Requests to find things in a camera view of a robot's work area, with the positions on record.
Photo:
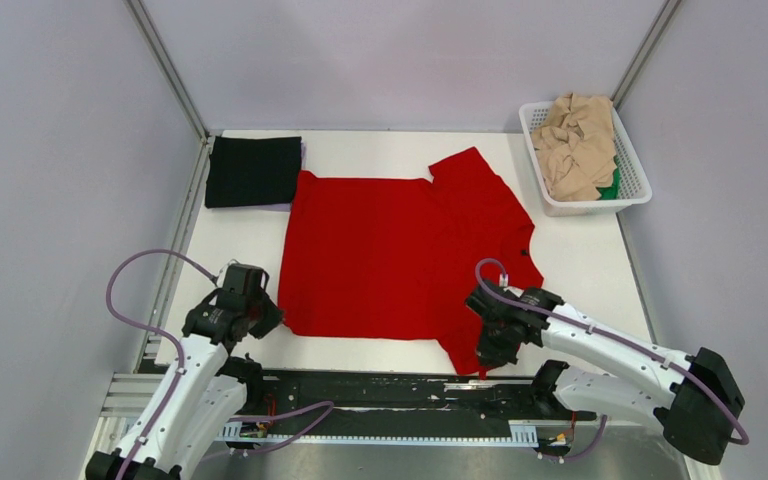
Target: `plastic basket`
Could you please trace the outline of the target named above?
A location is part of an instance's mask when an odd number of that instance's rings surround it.
[[[617,149],[617,167],[620,169],[620,190],[616,200],[594,200],[588,202],[559,202],[549,196],[543,175],[540,173],[540,165],[537,163],[537,155],[534,153],[534,144],[531,141],[531,132],[543,124],[549,115],[549,109],[553,102],[526,103],[519,109],[519,120],[522,122],[522,131],[525,134],[525,145],[528,155],[531,157],[531,166],[537,175],[537,183],[540,184],[543,210],[550,217],[564,217],[569,215],[589,215],[598,213],[616,213],[629,205],[646,203],[652,198],[652,188],[649,180],[640,165],[640,159],[631,140],[628,139],[615,109],[611,109],[614,119],[614,145]]]

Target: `white wall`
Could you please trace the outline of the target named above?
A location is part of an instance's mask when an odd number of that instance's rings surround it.
[[[768,478],[768,2],[684,2],[620,112],[654,196],[623,215],[658,338],[729,362]]]
[[[521,131],[611,94],[663,0],[148,0],[207,126]]]
[[[0,479],[77,478],[196,154],[123,2],[0,2]]]

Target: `white table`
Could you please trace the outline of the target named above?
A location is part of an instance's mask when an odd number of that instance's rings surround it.
[[[543,287],[591,317],[641,339],[650,339],[616,216],[546,217],[521,134],[224,133],[226,137],[244,138],[299,135],[306,147],[304,167],[320,177],[430,179],[428,165],[469,147],[478,147],[534,222],[530,253],[545,278]],[[208,210],[202,206],[186,253],[214,273],[232,258],[264,268],[271,275],[267,291],[275,299],[289,215],[253,208]],[[187,312],[211,287],[204,277],[185,267],[174,292],[166,328],[180,336]],[[434,340],[301,337],[282,325],[262,340],[246,337],[234,350],[237,356],[247,352],[267,369],[454,373],[448,356]],[[174,357],[174,349],[164,340],[157,362],[170,363]],[[589,367],[578,359],[529,345],[520,349],[517,365],[496,369],[491,375],[531,375],[549,358]]]

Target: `beige clothing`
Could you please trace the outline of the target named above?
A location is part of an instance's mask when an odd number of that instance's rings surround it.
[[[608,97],[574,93],[555,100],[543,125],[531,133],[549,195],[560,202],[598,200],[614,169],[613,104]]]

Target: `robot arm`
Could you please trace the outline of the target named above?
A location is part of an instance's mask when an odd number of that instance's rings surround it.
[[[539,288],[523,292],[484,282],[466,301],[484,324],[476,352],[482,365],[516,363],[522,343],[579,357],[614,376],[549,361],[534,380],[535,389],[541,392],[539,400],[661,430],[667,441],[685,455],[703,463],[720,463],[733,424],[705,392],[680,372],[698,377],[737,418],[744,399],[722,357],[705,348],[691,356],[636,339]],[[536,307],[536,311],[514,304]],[[555,316],[573,319],[576,325]]]
[[[222,288],[187,315],[181,339],[184,366],[166,371],[136,428],[112,453],[93,454],[86,468],[87,480],[120,478],[123,463],[127,465],[121,478],[126,480],[192,476],[228,418],[253,408],[263,396],[261,366],[230,353],[246,335],[262,338],[283,320],[283,313],[266,294],[268,279],[258,267],[229,266]],[[166,398],[173,383],[177,383],[174,395]],[[140,426],[155,416],[154,426],[143,436]],[[126,452],[135,443],[139,448],[128,460]]]

